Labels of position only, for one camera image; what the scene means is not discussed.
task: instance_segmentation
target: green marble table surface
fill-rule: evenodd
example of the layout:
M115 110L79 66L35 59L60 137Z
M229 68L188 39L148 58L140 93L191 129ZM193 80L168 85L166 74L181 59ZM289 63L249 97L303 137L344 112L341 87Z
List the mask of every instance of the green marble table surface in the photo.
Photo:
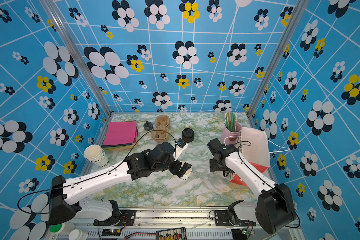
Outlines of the green marble table surface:
M206 144L214 138L220 139L224 127L223 113L114 113L111 122L137 121L138 138L146 131L143 124L146 120L154 124L159 115L168 115L171 121L170 133L177 140L184 128L192 128L195 139L181 154L179 161L189 161L192 173L187 180L172 175L169 170L154 172L149 177L132 182L114 185L89 196L100 200L116 200L119 207L167 207L167 206L228 206L244 199L256 202L252 191L247 186L230 182L222 172L209 172L209 159L212 158ZM237 120L243 127L250 127L245 113L236 113ZM153 149L158 143L144 136L131 153ZM125 158L128 150L106 153L110 164ZM93 166L91 172L99 170Z

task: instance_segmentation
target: pink napkin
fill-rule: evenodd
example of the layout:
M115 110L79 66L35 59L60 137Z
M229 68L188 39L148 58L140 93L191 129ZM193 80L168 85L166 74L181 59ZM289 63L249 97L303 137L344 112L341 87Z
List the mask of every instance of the pink napkin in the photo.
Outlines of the pink napkin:
M121 145L136 141L136 121L110 122L103 145Z

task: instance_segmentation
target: circuit board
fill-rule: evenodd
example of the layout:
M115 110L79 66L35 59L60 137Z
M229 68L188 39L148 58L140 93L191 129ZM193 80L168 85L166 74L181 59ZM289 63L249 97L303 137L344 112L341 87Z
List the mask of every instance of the circuit board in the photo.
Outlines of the circuit board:
M156 240L187 240L184 227L156 231Z

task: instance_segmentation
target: blue wall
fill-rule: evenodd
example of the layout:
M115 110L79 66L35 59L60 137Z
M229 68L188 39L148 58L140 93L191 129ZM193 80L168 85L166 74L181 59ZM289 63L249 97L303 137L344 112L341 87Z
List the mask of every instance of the blue wall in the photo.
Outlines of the blue wall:
M18 199L49 189L57 175L78 176L106 118L102 109L92 118L88 104L98 101L63 46L39 1L0 1L0 239L48 226L40 215L19 215ZM20 206L41 211L31 206L36 196Z
M295 3L56 1L100 91L119 112L244 111L263 76L256 70L266 71ZM107 48L117 55L111 64L96 57Z
M360 239L360 0L311 0L286 48L253 121L306 238Z

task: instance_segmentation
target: pink container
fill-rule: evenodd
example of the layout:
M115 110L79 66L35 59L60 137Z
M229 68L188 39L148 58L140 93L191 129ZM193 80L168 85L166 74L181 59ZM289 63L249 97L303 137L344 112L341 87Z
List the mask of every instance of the pink container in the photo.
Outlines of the pink container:
M220 142L225 143L226 145L235 144L238 141L239 138L238 136L240 136L240 132L241 132L241 125L239 122L236 122L236 132L231 132L224 125L224 130L223 133L221 134Z

